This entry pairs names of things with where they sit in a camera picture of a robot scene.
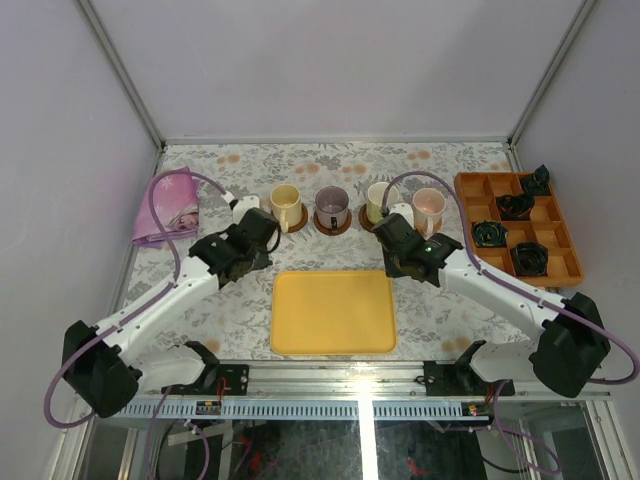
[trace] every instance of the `yellow tray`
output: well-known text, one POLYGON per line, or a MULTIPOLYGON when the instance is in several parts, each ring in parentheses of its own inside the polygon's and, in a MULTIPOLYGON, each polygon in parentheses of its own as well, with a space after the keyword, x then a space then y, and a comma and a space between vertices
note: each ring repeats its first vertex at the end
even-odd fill
POLYGON ((271 348, 281 355, 375 355, 396 346, 382 271, 283 272, 273 287, 271 348))

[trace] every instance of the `orange tray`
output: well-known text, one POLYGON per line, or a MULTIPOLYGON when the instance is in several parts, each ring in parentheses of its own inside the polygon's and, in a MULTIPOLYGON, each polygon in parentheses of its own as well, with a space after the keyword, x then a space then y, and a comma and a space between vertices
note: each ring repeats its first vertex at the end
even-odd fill
POLYGON ((531 173, 459 173, 456 176, 456 193, 467 212, 469 231, 474 223, 484 220, 500 222, 509 233, 507 248, 479 248, 473 250, 482 260, 510 275, 536 287, 569 287, 583 279, 578 256, 569 237, 558 202, 549 185, 550 196, 535 197, 530 219, 503 221, 496 205, 496 197, 520 195, 520 178, 531 173), (522 242, 538 242, 549 250, 547 275, 544 277, 520 277, 515 275, 509 251, 522 242))
POLYGON ((396 346, 384 272, 283 272, 273 287, 271 348, 280 355, 376 355, 396 346))

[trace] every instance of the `mug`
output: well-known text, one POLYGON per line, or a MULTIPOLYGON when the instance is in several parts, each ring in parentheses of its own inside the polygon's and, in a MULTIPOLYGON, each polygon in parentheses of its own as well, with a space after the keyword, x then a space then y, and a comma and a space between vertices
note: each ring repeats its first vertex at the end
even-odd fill
POLYGON ((271 212, 280 222, 283 233, 302 221, 302 200, 300 190, 294 185, 278 185, 269 195, 271 212))
POLYGON ((433 235, 434 228, 442 220, 446 200, 440 190, 421 188, 413 195, 414 227, 423 237, 433 235))
MULTIPOLYGON (((382 196, 389 182, 374 183, 367 190, 367 218, 374 225, 382 220, 382 196)), ((391 187, 387 197, 387 208, 400 201, 400 192, 396 187, 391 187)))
POLYGON ((344 225, 349 214, 349 195, 340 187, 325 187, 316 195, 318 222, 335 232, 344 225))

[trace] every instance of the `brown coaster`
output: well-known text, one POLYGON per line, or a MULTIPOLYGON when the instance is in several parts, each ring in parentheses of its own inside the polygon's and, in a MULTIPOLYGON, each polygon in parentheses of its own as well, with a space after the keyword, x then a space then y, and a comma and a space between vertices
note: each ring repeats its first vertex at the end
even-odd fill
POLYGON ((307 224, 308 221, 309 221, 309 212, 307 211, 307 207, 303 203, 302 204, 302 219, 300 220, 298 225, 294 225, 293 227, 289 227, 289 231, 286 232, 286 233, 296 233, 298 230, 302 230, 302 227, 304 227, 307 224))
POLYGON ((336 235, 340 235, 341 233, 346 232, 351 226, 351 210, 347 213, 347 219, 342 224, 342 226, 337 230, 331 230, 330 228, 325 227, 318 220, 318 213, 313 214, 313 224, 316 226, 320 233, 324 233, 325 235, 329 235, 330 237, 335 237, 336 235))
POLYGON ((373 230, 374 225, 367 218, 366 203, 362 207, 360 207, 360 212, 358 212, 358 220, 360 221, 360 225, 362 225, 362 228, 364 228, 367 232, 373 230))

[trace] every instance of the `robotic arm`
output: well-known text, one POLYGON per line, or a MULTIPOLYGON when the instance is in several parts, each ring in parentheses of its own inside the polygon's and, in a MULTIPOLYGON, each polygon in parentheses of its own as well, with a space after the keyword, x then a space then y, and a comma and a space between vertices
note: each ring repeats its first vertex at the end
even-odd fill
MULTIPOLYGON (((393 212, 373 229, 382 244, 387 276, 410 276, 460 293, 506 318, 529 337, 529 341, 500 345, 474 342, 456 362, 461 371, 470 369, 485 382, 537 378, 565 397, 580 393, 609 353, 609 341, 543 305, 542 300, 602 327, 598 309, 589 297, 577 293, 566 299, 481 262, 483 270, 542 299, 528 300, 481 274, 460 243, 440 233, 425 240, 406 220, 402 207, 393 212)), ((468 383, 468 379, 459 380, 468 383)))
MULTIPOLYGON (((199 342, 187 342, 166 352, 141 353, 185 309, 229 282, 271 265, 267 243, 278 222, 257 206, 257 197, 246 197, 235 205, 236 223, 224 232, 198 240, 183 259, 177 279, 169 275, 125 309, 93 327, 82 321, 69 327, 63 363, 103 332, 118 328, 87 350, 64 374, 98 416, 117 413, 139 390, 178 385, 182 387, 180 391, 215 393, 219 361, 199 342), (160 301, 120 326, 124 318, 162 294, 167 285, 171 289, 160 301)), ((508 319, 529 337, 528 341, 501 345, 475 342, 456 362, 456 381, 473 383, 470 373, 481 382, 537 378, 560 395, 573 398, 580 393, 610 350, 606 338, 540 302, 527 300, 490 281, 470 263, 460 243, 446 235, 435 234, 425 240, 405 218, 411 214, 410 208, 408 212, 401 207, 400 213, 393 212, 394 209, 373 230, 383 247, 388 276, 410 276, 461 293, 508 319)), ((558 309, 602 326, 594 302, 584 295, 578 293, 565 299, 524 284, 484 262, 482 267, 558 309)))
MULTIPOLYGON (((257 206, 257 197, 249 198, 257 206)), ((105 418, 117 413, 138 390, 182 385, 205 394, 215 387, 219 361, 199 342, 187 342, 166 352, 140 354, 151 339, 189 306, 253 270, 271 265, 267 243, 278 222, 256 206, 247 208, 246 203, 234 207, 238 223, 194 243, 182 260, 177 280, 169 275, 125 309, 93 327, 82 321, 69 327, 64 338, 63 363, 87 342, 118 326, 123 318, 173 284, 160 301, 94 345, 64 375, 98 416, 105 418)))

